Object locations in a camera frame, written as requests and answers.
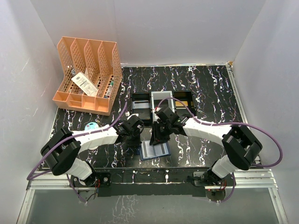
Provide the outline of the blue card holder wallet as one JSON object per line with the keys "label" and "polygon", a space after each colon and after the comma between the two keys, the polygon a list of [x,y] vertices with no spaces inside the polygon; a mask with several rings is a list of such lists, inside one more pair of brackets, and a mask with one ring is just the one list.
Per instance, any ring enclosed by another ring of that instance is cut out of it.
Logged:
{"label": "blue card holder wallet", "polygon": [[140,156],[141,161],[146,161],[171,155],[171,151],[167,142],[163,144],[150,145],[150,141],[147,140],[141,142],[141,145],[137,149],[137,155]]}

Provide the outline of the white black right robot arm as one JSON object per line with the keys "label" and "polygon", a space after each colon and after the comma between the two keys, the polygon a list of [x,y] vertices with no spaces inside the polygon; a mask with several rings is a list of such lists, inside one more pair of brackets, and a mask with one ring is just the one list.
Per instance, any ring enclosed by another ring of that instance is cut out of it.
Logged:
{"label": "white black right robot arm", "polygon": [[178,116],[165,106],[154,112],[157,120],[152,124],[151,145],[170,139],[171,134],[206,139],[222,146],[226,155],[218,159],[199,181],[219,185],[228,174],[238,169],[249,170],[263,146],[245,125],[221,125],[204,122],[197,117]]}

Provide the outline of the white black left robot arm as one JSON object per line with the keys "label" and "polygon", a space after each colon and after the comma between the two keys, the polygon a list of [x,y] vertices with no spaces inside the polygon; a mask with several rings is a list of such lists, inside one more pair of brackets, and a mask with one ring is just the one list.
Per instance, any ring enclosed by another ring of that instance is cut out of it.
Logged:
{"label": "white black left robot arm", "polygon": [[77,155],[85,150],[102,145],[114,145],[121,142],[139,143],[138,137],[144,129],[144,122],[136,115],[125,121],[118,121],[113,126],[106,125],[101,128],[85,131],[70,131],[62,128],[41,149],[53,175],[68,174],[79,179],[85,186],[93,186],[96,181],[96,171],[87,161]]}

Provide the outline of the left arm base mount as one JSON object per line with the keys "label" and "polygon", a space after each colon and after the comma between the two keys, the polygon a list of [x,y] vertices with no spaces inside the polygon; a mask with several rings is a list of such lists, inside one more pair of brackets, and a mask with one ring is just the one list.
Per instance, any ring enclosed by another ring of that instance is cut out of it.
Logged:
{"label": "left arm base mount", "polygon": [[91,187],[91,188],[100,188],[100,187],[110,187],[111,185],[111,174],[109,172],[99,172],[94,171],[88,178],[85,180],[80,180],[78,177],[71,175],[71,182],[74,187]]}

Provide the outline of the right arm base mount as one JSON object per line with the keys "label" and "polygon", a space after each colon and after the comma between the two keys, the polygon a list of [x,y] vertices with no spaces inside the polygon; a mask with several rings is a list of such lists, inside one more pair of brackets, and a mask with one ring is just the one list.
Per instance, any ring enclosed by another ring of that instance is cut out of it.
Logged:
{"label": "right arm base mount", "polygon": [[214,173],[195,171],[191,175],[187,176],[187,182],[196,187],[205,186],[235,186],[235,181],[230,175],[224,178],[219,178]]}

